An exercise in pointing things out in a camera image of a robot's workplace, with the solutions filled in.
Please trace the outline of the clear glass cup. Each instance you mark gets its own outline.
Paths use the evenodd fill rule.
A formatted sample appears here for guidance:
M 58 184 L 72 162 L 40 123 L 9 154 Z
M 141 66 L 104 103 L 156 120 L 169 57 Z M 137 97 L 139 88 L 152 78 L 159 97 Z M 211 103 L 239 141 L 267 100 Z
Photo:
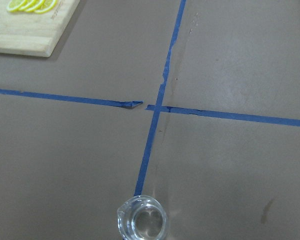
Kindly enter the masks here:
M 164 240 L 168 235 L 168 215 L 149 195 L 130 198 L 116 213 L 118 231 L 124 240 Z

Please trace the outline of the lemon slice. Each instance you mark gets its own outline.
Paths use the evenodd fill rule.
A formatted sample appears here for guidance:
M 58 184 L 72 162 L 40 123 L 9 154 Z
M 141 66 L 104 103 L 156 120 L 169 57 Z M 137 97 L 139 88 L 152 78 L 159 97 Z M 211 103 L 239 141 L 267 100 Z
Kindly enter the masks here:
M 18 8 L 19 11 L 25 11 L 37 3 L 37 0 L 26 0 L 25 3 Z
M 44 3 L 45 0 L 35 0 L 31 6 L 27 7 L 24 11 L 27 13 L 34 12 L 35 10 L 38 10 Z
M 28 0 L 10 0 L 6 6 L 6 10 L 10 13 L 20 11 L 23 6 L 28 3 Z
M 52 10 L 57 4 L 58 0 L 45 0 L 43 4 L 34 10 L 36 14 L 44 14 Z

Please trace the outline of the wooden cutting board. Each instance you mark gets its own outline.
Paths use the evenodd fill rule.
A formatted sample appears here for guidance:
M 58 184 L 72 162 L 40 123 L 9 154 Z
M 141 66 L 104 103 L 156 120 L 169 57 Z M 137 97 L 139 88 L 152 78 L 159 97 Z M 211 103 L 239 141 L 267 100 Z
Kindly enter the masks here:
M 9 12 L 0 0 L 0 53 L 50 57 L 65 31 L 78 0 L 59 0 L 43 14 Z

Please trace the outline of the lemon slice front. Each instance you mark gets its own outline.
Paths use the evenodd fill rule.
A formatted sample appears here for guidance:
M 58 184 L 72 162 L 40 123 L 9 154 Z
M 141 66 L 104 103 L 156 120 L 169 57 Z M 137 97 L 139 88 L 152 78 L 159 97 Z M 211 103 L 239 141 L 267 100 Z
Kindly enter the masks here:
M 6 6 L 6 10 L 10 13 L 20 11 L 23 6 L 28 3 L 28 0 L 10 0 Z

